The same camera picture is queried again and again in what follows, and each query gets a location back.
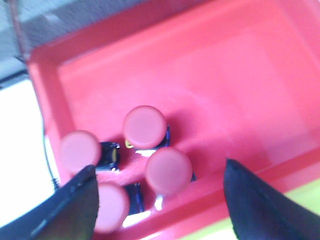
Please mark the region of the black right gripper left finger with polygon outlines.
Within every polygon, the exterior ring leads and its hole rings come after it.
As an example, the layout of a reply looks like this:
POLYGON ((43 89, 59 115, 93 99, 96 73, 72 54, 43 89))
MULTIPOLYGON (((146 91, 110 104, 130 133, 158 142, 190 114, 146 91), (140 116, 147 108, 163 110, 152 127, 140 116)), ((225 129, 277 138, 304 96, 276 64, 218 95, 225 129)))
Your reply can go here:
POLYGON ((88 165, 46 201, 1 227, 2 240, 90 240, 99 210, 96 168, 88 165))

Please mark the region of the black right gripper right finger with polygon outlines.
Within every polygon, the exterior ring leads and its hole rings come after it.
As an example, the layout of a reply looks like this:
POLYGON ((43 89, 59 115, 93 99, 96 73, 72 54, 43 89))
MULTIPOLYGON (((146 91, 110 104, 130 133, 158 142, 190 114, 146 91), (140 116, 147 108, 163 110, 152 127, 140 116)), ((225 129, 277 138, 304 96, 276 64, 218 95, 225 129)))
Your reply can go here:
POLYGON ((223 190, 239 240, 320 238, 319 215, 290 200, 237 160, 226 160, 223 190))

